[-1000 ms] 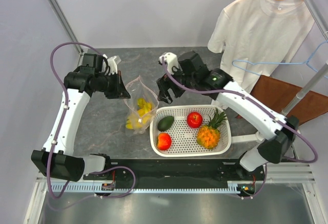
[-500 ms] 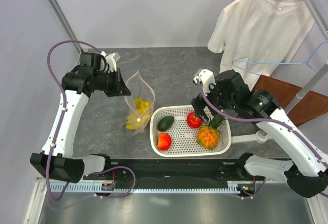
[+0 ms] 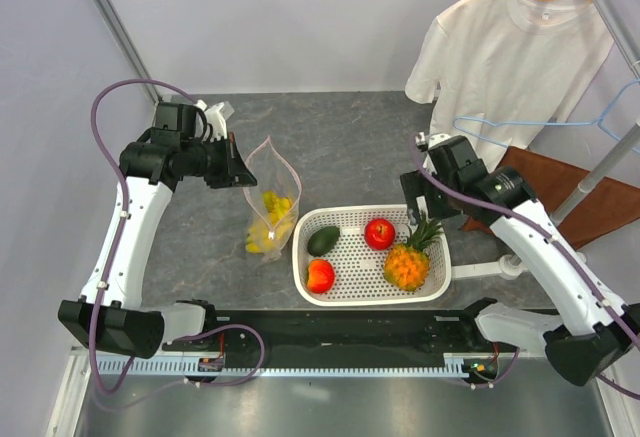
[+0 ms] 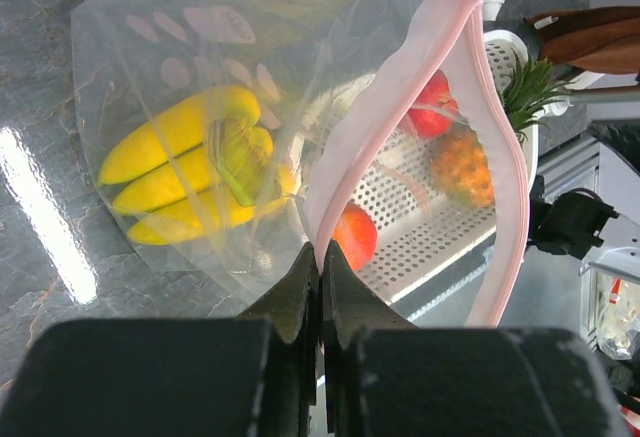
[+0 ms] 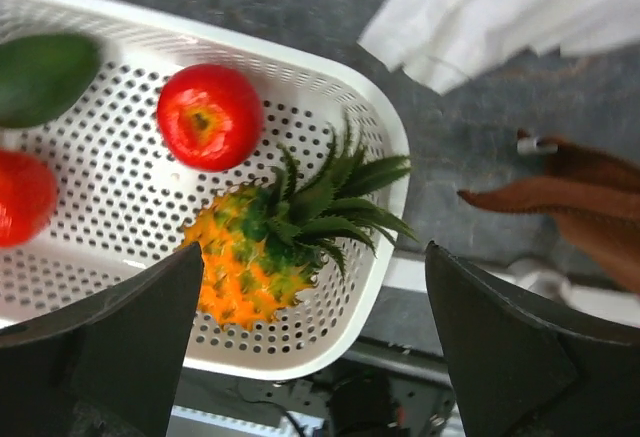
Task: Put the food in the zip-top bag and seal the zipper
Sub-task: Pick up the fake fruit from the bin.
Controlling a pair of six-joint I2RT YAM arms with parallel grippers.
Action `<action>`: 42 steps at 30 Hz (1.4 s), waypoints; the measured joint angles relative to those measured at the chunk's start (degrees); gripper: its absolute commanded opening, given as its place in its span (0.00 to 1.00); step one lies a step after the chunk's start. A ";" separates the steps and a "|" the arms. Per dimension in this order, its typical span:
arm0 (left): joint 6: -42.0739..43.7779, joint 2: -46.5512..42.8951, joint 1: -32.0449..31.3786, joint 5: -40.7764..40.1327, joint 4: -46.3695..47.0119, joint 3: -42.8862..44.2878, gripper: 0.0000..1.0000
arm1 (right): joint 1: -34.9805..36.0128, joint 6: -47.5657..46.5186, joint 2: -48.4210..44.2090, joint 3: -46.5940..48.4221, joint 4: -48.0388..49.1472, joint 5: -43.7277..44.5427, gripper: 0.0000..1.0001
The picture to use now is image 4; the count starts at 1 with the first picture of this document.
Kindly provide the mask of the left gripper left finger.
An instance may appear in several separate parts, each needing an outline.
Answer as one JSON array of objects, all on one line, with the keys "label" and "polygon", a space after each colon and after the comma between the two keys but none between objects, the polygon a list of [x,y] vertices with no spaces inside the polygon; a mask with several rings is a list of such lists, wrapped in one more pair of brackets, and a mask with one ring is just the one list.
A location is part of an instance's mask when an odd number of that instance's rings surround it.
[{"label": "left gripper left finger", "polygon": [[319,274],[314,249],[305,243],[287,273],[239,314],[268,323],[260,357],[252,436],[307,436],[309,408],[316,404],[319,343]]}]

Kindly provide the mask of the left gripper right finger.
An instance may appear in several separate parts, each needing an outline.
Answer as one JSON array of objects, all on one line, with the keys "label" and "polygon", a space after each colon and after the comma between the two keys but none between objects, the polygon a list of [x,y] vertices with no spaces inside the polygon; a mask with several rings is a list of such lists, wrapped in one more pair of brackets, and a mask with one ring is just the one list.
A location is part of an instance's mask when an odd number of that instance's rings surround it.
[{"label": "left gripper right finger", "polygon": [[368,330],[414,330],[354,273],[339,244],[329,243],[320,276],[321,335],[324,352],[328,430],[345,436],[349,411],[346,392],[355,386],[347,364],[351,341]]}]

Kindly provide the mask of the red orange peach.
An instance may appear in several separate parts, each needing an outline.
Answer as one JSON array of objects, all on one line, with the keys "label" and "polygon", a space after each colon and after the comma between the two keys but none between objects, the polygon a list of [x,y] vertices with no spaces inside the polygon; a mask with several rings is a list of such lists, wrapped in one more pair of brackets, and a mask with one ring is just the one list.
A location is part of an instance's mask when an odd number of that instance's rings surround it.
[{"label": "red orange peach", "polygon": [[351,269],[359,271],[375,254],[377,228],[364,209],[349,202],[336,224],[332,239],[340,246]]}]

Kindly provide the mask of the yellow banana bunch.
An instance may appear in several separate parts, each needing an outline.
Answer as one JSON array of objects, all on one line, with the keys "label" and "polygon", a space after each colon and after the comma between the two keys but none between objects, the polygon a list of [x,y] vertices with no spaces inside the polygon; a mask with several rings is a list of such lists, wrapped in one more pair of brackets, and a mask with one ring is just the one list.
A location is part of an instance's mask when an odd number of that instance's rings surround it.
[{"label": "yellow banana bunch", "polygon": [[249,89],[216,86],[164,110],[109,151],[98,173],[123,188],[111,209],[136,221],[127,237],[149,246],[197,240],[278,211],[297,188],[274,160]]}]

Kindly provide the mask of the orange toy pineapple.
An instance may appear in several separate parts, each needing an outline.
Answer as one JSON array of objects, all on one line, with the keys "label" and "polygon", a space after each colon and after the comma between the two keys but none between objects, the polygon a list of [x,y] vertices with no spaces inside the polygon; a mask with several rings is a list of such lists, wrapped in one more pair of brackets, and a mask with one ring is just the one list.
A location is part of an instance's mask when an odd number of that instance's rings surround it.
[{"label": "orange toy pineapple", "polygon": [[[557,103],[567,92],[551,77],[548,59],[515,59],[508,85],[498,92],[500,102],[520,143],[525,130],[540,124],[538,114]],[[494,189],[488,160],[476,133],[456,126],[438,141],[431,161],[434,186],[448,197],[476,208],[494,204]]]}]

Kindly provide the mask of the clear zip top bag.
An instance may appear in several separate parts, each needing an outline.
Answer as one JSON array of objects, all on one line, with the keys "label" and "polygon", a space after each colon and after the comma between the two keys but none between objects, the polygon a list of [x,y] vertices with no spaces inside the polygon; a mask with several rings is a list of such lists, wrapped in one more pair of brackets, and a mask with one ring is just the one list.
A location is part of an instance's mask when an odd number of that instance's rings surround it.
[{"label": "clear zip top bag", "polygon": [[138,256],[243,303],[337,240],[395,303],[489,235],[462,308],[497,324],[529,171],[485,50],[485,0],[87,0],[71,14],[94,184]]}]

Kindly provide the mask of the red apple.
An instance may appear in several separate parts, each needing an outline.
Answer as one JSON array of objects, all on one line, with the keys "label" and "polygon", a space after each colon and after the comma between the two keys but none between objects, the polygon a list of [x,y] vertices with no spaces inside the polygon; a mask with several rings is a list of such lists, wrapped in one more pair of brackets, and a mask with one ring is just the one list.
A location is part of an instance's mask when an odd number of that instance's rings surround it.
[{"label": "red apple", "polygon": [[442,70],[437,70],[407,111],[403,125],[412,136],[435,138],[449,131],[458,114],[448,79]]}]

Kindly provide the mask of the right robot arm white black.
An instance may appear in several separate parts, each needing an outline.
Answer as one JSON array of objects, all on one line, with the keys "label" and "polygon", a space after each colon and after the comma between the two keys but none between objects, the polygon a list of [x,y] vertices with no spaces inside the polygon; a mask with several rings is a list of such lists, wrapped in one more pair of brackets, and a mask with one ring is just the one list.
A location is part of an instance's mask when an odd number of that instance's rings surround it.
[{"label": "right robot arm white black", "polygon": [[639,224],[619,213],[595,192],[574,188],[554,201],[545,200],[545,181],[536,176],[530,191],[528,244],[556,256],[639,282]]}]

